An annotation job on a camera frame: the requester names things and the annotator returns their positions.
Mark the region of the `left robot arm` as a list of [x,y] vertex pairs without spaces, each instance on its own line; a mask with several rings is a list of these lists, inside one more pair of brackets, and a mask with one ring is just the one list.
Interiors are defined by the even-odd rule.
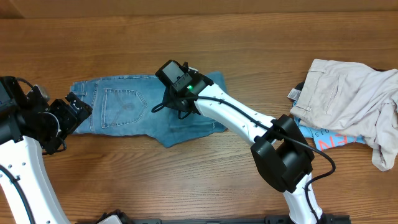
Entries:
[[92,108],[72,92],[50,103],[38,85],[24,93],[21,81],[1,77],[1,187],[16,223],[68,223],[44,156],[64,151]]

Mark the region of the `light blue denim jeans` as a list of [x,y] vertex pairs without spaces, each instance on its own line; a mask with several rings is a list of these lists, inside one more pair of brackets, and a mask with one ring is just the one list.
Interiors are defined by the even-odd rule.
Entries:
[[171,147],[226,130],[222,124],[198,114],[183,118],[169,108],[152,113],[152,108],[162,102],[165,91],[154,75],[85,80],[75,82],[70,91],[93,109],[91,116],[76,129],[77,134],[147,135],[164,147]]

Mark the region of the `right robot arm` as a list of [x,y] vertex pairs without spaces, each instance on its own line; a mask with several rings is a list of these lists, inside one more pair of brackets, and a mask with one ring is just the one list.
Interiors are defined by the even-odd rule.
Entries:
[[249,144],[258,173],[283,194],[289,222],[326,222],[310,182],[313,148],[292,118],[283,114],[275,119],[250,109],[187,63],[169,60],[155,75],[165,93],[163,102],[152,112],[167,107],[177,110],[179,119],[196,113],[227,127]]

